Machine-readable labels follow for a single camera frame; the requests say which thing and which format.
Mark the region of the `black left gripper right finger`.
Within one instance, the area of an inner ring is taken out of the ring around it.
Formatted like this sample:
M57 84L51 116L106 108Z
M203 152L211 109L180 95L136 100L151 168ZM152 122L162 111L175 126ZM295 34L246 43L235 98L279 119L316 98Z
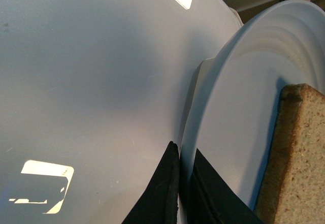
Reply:
M199 150L190 182L189 223L262 223Z

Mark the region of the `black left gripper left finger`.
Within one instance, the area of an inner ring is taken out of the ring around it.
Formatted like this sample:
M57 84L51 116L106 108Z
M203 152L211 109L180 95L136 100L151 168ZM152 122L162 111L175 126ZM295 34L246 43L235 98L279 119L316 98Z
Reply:
M171 141L145 191L123 223L176 223L179 177L178 146Z

